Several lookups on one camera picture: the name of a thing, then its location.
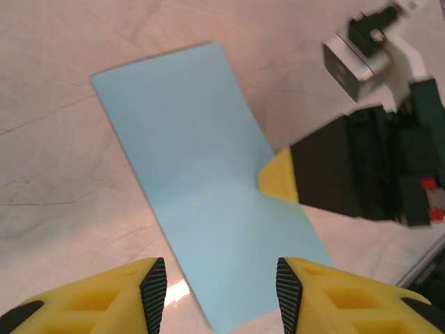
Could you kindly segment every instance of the marble surface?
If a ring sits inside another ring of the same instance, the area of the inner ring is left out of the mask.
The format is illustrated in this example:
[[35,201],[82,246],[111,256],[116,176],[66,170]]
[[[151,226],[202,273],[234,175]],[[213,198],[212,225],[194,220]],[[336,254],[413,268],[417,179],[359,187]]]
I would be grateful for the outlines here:
[[[25,298],[163,256],[162,333],[211,333],[91,86],[107,68],[196,43],[223,44],[279,150],[357,105],[325,71],[321,41],[359,0],[0,1],[0,314]],[[408,40],[445,96],[439,2]],[[373,99],[391,106],[381,90]],[[307,208],[338,268],[396,282],[445,233]],[[282,333],[278,312],[234,333]]]

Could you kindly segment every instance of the light blue paper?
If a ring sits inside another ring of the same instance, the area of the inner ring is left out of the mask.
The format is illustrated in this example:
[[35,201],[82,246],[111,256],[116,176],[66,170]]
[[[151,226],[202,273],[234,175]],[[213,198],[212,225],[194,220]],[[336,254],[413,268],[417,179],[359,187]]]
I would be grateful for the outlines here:
[[217,334],[278,309],[279,257],[331,265],[302,207],[258,192],[273,152],[220,45],[92,81]]

